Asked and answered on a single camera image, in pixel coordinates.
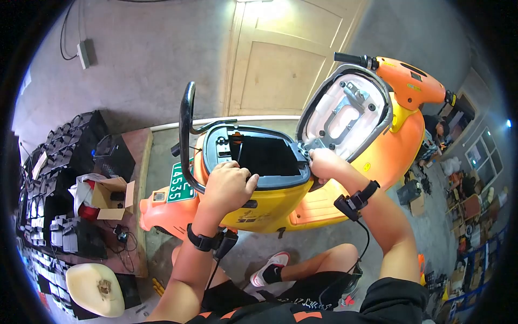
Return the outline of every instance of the leg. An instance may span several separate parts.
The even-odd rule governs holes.
[[[176,257],[178,256],[178,252],[180,251],[180,247],[181,245],[177,246],[174,248],[174,250],[172,251],[172,255],[171,255],[171,261],[172,261],[172,265],[175,266],[175,262],[176,262]],[[210,269],[210,275],[212,275],[212,272],[214,271],[214,268],[216,267],[216,261],[212,261],[212,268]],[[209,288],[212,288],[212,287],[215,287],[217,285],[220,285],[226,281],[229,281],[230,278],[225,274],[225,272],[223,271],[223,269],[221,269],[221,267],[218,267],[218,269],[216,270],[216,274],[214,274],[214,279],[212,279],[212,282],[210,283],[210,287]]]
[[[301,280],[318,272],[352,271],[358,260],[358,251],[352,244],[341,244],[296,265],[287,265],[288,260],[287,252],[273,255],[264,267],[250,277],[251,283],[262,287],[279,281]]]
[[[287,265],[281,270],[282,281],[301,280],[317,272],[347,272],[358,260],[358,250],[352,244],[340,244],[296,265]]]
[[[171,255],[172,265],[175,266],[176,257],[180,251],[180,246],[177,246]],[[212,262],[210,275],[214,271],[216,262]],[[218,267],[214,274],[214,279],[210,283],[210,288],[206,288],[202,300],[202,311],[213,312],[223,316],[232,310],[258,303],[259,301],[254,296],[247,294],[239,289],[232,280],[225,274],[223,269]]]
[[[352,276],[357,260],[356,247],[341,244],[299,264],[285,266],[281,270],[282,280],[296,283],[278,299],[302,303],[309,309],[333,309],[344,291],[357,282]]]

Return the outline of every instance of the black shorts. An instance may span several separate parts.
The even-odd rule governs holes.
[[[319,296],[327,288],[322,294],[322,304],[324,309],[332,310],[338,306],[338,301],[352,278],[352,275],[340,271],[317,272],[297,281],[293,287],[277,296],[276,300],[279,303],[301,304],[309,309],[322,309]],[[258,302],[256,297],[239,289],[229,280],[205,291],[202,308],[204,312],[223,316],[238,307]]]

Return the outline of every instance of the hand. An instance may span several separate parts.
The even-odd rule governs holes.
[[[237,161],[216,165],[200,202],[203,215],[210,214],[211,219],[219,224],[226,214],[241,208],[250,199],[258,180],[258,174],[251,175],[247,168],[239,168]]]
[[[343,170],[351,165],[342,160],[333,151],[327,148],[318,148],[309,152],[311,161],[309,166],[311,172],[319,178],[319,183],[323,185],[331,178],[336,178]]]

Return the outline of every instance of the black grab handle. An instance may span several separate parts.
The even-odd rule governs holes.
[[[194,113],[194,93],[196,92],[196,83],[191,81],[185,87],[182,102],[180,104],[180,122],[179,122],[179,138],[178,144],[171,147],[171,154],[178,156],[180,154],[180,163],[182,165],[182,174],[185,181],[199,193],[205,193],[205,186],[200,184],[189,169],[189,133],[198,135],[206,132],[214,125],[236,123],[237,119],[216,120],[200,128],[193,128]]]
[[[179,138],[180,138],[180,163],[182,165],[182,174],[185,181],[199,193],[205,193],[205,186],[200,184],[189,169],[189,132],[193,126],[193,109],[194,109],[194,93],[196,92],[196,84],[194,81],[187,83],[185,93],[183,94],[180,104],[180,122],[179,122]]]

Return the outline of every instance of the white sneaker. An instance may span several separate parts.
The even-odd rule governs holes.
[[[259,269],[259,271],[255,272],[250,277],[250,282],[254,286],[256,286],[256,287],[266,286],[267,284],[266,284],[266,282],[264,281],[264,278],[263,278],[263,273],[266,270],[266,268],[268,268],[272,264],[275,264],[275,265],[278,265],[280,267],[283,267],[283,266],[286,266],[289,261],[290,261],[290,254],[288,252],[283,251],[283,252],[277,253],[276,255],[272,256],[268,260],[268,262],[266,262],[264,267]]]

